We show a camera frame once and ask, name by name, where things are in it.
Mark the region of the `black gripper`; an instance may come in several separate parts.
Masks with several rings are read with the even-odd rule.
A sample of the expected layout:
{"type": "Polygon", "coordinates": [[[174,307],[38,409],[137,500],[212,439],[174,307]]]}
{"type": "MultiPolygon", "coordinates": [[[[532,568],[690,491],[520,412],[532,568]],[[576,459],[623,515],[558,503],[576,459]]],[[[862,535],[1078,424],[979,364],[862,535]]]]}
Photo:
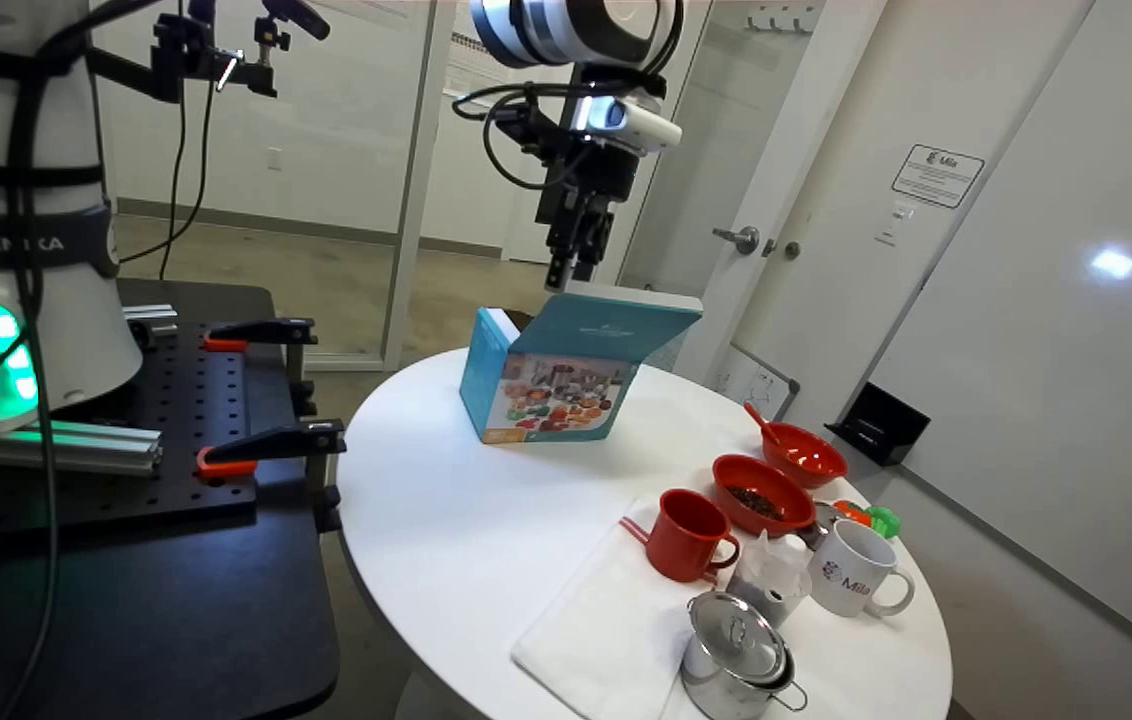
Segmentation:
{"type": "MultiPolygon", "coordinates": [[[[566,222],[558,218],[584,196],[623,200],[632,193],[639,155],[584,136],[540,140],[532,155],[548,169],[537,222],[552,223],[544,289],[557,292],[564,289],[570,266],[566,222]]],[[[609,253],[609,233],[612,233],[612,214],[592,214],[576,253],[576,280],[592,280],[597,266],[609,253]]]]}

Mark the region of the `black perforated robot base table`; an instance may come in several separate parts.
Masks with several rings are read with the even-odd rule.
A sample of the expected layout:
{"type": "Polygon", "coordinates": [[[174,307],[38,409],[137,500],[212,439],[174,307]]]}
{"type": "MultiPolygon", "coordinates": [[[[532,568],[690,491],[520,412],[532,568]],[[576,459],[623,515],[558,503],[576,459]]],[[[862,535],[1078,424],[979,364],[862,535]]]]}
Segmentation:
{"type": "Polygon", "coordinates": [[[298,716],[339,672],[303,465],[194,475],[199,448],[296,424],[274,350],[199,345],[266,316],[271,297],[154,280],[123,297],[168,303],[179,345],[93,412],[162,424],[162,465],[144,482],[0,469],[0,716],[298,716]]]}

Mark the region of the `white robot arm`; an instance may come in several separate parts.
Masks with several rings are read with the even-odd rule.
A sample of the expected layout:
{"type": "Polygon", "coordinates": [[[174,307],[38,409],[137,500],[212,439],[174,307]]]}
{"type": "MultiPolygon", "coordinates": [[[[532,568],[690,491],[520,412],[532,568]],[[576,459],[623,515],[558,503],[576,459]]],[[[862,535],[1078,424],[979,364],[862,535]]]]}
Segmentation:
{"type": "MultiPolygon", "coordinates": [[[[468,22],[511,76],[450,109],[544,165],[548,278],[584,280],[635,165],[678,140],[660,101],[685,0],[468,0],[468,22]]],[[[0,0],[0,435],[144,367],[114,289],[100,87],[266,97],[271,58],[326,32],[313,0],[259,0],[243,53],[217,43],[217,0],[0,0]]]]}

